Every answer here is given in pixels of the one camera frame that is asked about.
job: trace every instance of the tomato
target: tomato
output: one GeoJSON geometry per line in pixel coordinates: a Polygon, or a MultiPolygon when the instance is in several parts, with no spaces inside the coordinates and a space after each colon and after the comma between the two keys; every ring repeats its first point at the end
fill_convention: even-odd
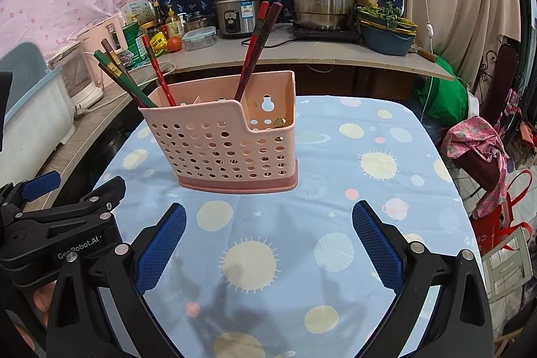
{"type": "Polygon", "coordinates": [[[183,41],[180,37],[171,37],[167,43],[168,52],[177,52],[180,51],[183,47],[183,41]]]}

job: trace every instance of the red bag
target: red bag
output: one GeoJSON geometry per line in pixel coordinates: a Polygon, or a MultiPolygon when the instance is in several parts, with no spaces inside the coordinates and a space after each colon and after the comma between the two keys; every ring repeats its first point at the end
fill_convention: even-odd
{"type": "MultiPolygon", "coordinates": [[[[520,200],[528,193],[530,186],[532,184],[533,176],[529,170],[522,170],[517,174],[509,186],[507,187],[507,200],[498,205],[492,213],[488,216],[482,217],[480,219],[471,219],[470,223],[474,229],[474,234],[477,240],[477,245],[479,246],[479,252],[481,255],[485,255],[492,249],[494,249],[500,242],[505,240],[509,235],[511,235],[517,228],[523,227],[532,235],[532,227],[527,224],[525,221],[519,223],[515,226],[511,226],[511,223],[515,220],[513,217],[513,205],[516,205],[520,200]],[[522,190],[522,192],[511,200],[509,195],[509,189],[513,185],[513,182],[522,174],[527,174],[530,176],[530,182],[528,186],[522,190]]],[[[508,245],[504,247],[510,251],[514,250],[508,245]]]]}

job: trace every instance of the blue gripper pad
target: blue gripper pad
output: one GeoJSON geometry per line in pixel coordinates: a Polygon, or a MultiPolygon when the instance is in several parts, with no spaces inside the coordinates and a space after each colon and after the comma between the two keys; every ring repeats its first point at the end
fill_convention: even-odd
{"type": "Polygon", "coordinates": [[[25,201],[35,201],[39,197],[59,188],[61,182],[60,174],[54,170],[26,182],[20,195],[25,201]]]}
{"type": "Polygon", "coordinates": [[[177,204],[138,261],[134,286],[141,296],[157,285],[185,228],[186,211],[182,205],[177,204]]]}
{"type": "Polygon", "coordinates": [[[404,286],[403,261],[378,223],[360,202],[352,210],[352,225],[377,270],[382,284],[394,290],[398,295],[404,286]]]}

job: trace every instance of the green chopstick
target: green chopstick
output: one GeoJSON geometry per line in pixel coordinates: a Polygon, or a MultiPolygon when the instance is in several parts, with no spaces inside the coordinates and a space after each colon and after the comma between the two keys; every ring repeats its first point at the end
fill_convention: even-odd
{"type": "Polygon", "coordinates": [[[107,54],[96,50],[93,53],[93,56],[97,59],[97,61],[100,62],[100,64],[102,64],[110,72],[112,72],[112,75],[114,75],[117,80],[121,84],[123,84],[132,95],[140,99],[149,108],[158,108],[158,106],[151,99],[149,99],[143,91],[140,90],[138,85],[136,85],[136,83],[132,79],[130,79],[127,75],[122,73],[121,70],[119,70],[119,68],[112,62],[112,60],[107,54]]]}

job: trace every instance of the blue tablecloth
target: blue tablecloth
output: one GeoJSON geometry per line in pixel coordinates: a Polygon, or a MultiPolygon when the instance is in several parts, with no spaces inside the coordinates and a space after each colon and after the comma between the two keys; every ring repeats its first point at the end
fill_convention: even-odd
{"type": "MultiPolygon", "coordinates": [[[[354,357],[395,296],[352,227],[359,200],[433,252],[478,254],[455,185],[405,107],[299,96],[295,134],[299,185],[290,192],[182,188],[145,122],[99,181],[126,181],[114,211],[126,242],[172,202],[186,209],[182,240],[145,294],[186,358],[354,357]]],[[[437,292],[429,294],[404,353],[417,347],[437,292]]]]}

